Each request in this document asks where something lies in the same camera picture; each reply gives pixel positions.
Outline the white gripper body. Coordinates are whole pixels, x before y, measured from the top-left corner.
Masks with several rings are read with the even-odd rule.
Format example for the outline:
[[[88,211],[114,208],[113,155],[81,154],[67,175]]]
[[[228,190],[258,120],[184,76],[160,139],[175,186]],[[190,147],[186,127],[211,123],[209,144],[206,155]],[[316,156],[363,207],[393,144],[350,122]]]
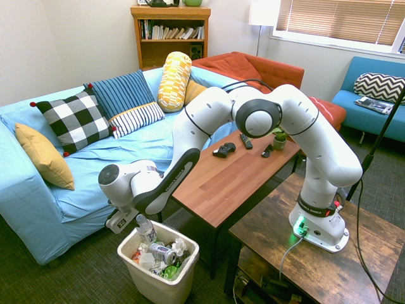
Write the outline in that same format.
[[[107,218],[105,226],[115,234],[121,233],[124,228],[136,217],[137,210],[131,209],[129,212],[122,212],[115,209]]]

